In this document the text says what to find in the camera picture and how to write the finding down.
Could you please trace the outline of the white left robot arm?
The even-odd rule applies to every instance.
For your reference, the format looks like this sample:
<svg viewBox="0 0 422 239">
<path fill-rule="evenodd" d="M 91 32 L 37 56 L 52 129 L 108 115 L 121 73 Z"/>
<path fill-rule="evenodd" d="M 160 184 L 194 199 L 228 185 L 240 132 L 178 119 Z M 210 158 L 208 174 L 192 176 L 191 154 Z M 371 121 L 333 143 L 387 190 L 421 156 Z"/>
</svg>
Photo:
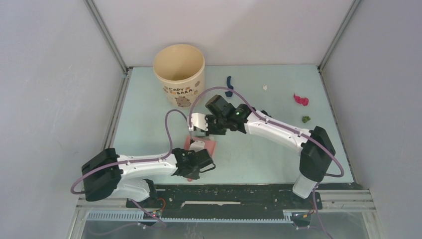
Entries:
<svg viewBox="0 0 422 239">
<path fill-rule="evenodd" d="M 216 165 L 206 149 L 174 148 L 170 153 L 150 156 L 126 156 L 107 148 L 82 168 L 85 199 L 127 198 L 152 207 L 157 202 L 153 176 L 180 176 L 197 180 L 201 173 Z"/>
</svg>

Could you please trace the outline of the pink plastic dustpan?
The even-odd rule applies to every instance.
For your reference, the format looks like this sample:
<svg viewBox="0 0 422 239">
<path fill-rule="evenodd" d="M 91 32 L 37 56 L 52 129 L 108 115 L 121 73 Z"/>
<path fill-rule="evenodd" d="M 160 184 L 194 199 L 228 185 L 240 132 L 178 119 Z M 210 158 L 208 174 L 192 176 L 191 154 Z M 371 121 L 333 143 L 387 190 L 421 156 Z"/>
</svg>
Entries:
<svg viewBox="0 0 422 239">
<path fill-rule="evenodd" d="M 190 137 L 187 136 L 184 144 L 184 150 L 187 152 L 190 150 L 193 151 L 200 151 L 202 149 L 207 149 L 210 153 L 211 157 L 213 156 L 214 150 L 216 147 L 216 142 L 209 137 Z"/>
</svg>

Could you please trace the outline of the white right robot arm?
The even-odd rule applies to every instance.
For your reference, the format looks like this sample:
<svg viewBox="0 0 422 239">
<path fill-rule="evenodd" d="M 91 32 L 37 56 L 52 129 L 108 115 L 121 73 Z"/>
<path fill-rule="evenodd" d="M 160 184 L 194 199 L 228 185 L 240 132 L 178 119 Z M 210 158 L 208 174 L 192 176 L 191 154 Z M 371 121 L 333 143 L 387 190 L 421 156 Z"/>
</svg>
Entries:
<svg viewBox="0 0 422 239">
<path fill-rule="evenodd" d="M 204 129 L 206 135 L 224 135 L 227 130 L 238 131 L 260 136 L 295 150 L 300 157 L 300 174 L 293 185 L 289 200 L 295 208 L 302 208 L 309 202 L 309 195 L 326 176 L 336 154 L 324 128 L 293 127 L 246 104 L 234 107 L 220 95 L 213 96 L 205 107 L 210 112 L 204 117 L 207 125 Z"/>
</svg>

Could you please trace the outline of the long dark blue scrap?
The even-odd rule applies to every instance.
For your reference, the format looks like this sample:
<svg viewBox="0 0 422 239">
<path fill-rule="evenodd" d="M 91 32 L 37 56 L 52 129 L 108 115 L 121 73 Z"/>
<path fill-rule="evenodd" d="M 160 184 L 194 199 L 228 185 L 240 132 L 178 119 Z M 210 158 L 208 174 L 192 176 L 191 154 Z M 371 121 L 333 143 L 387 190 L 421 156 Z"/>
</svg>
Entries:
<svg viewBox="0 0 422 239">
<path fill-rule="evenodd" d="M 233 85 L 231 84 L 231 76 L 227 77 L 226 86 L 229 90 L 225 92 L 225 96 L 231 98 L 233 96 L 233 92 L 231 90 L 234 89 Z"/>
</svg>

